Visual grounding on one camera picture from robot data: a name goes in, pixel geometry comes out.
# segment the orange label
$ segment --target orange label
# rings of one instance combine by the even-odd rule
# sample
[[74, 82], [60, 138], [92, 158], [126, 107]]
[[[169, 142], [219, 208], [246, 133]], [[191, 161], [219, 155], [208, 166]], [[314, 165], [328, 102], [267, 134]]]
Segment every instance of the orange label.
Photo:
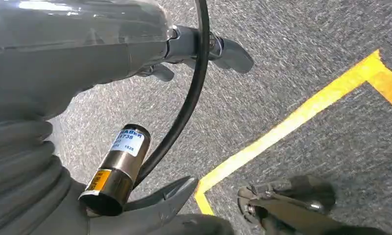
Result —
[[99, 170], [89, 183], [89, 186], [86, 188], [86, 191], [100, 191], [104, 187], [104, 184], [108, 179], [109, 173], [111, 173], [111, 170]]

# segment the white label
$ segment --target white label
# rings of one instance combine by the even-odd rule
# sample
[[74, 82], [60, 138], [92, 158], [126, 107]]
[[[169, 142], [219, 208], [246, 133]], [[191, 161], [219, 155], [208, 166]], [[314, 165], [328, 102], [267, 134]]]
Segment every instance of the white label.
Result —
[[134, 130], [121, 130], [109, 151], [125, 151], [136, 157], [143, 144], [144, 136]]

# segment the black cable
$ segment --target black cable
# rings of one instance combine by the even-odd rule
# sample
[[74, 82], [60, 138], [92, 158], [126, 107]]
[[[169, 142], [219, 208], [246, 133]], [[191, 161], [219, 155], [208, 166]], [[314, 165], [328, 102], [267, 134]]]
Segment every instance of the black cable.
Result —
[[203, 88], [203, 82], [205, 81], [206, 70], [209, 62], [209, 14], [206, 0], [195, 0], [195, 4], [197, 8], [200, 34], [192, 83], [190, 84], [189, 92], [187, 93], [183, 106], [170, 130], [154, 152], [149, 156], [147, 161], [141, 166], [134, 188], [137, 187], [141, 181], [148, 176], [148, 174], [150, 174], [150, 172], [167, 154], [174, 142], [176, 142], [176, 139], [179, 137], [180, 133], [183, 131], [192, 116], [193, 110], [195, 110], [200, 92]]

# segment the metal cylinder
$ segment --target metal cylinder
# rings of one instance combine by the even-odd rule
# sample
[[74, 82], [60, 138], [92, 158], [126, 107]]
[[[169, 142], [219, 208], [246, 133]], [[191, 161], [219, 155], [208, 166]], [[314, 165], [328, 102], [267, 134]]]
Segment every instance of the metal cylinder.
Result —
[[99, 215], [121, 214], [149, 146], [150, 133], [145, 128], [126, 125], [79, 200]]

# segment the yellow floor marking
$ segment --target yellow floor marking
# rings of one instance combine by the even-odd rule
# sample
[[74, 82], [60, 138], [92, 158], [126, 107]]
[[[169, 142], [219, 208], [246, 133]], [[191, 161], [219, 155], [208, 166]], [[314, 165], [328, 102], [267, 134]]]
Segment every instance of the yellow floor marking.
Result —
[[195, 193], [202, 213], [213, 214], [204, 195], [207, 190], [365, 81], [392, 103], [392, 72], [382, 64], [377, 50], [304, 102], [282, 123], [204, 176]]
[[199, 205], [200, 211], [202, 214], [211, 214], [213, 215], [212, 208], [209, 205], [208, 199], [206, 199], [206, 196], [204, 193], [195, 193], [195, 199], [197, 202], [197, 205]]
[[392, 72], [381, 72], [368, 82], [392, 104]]

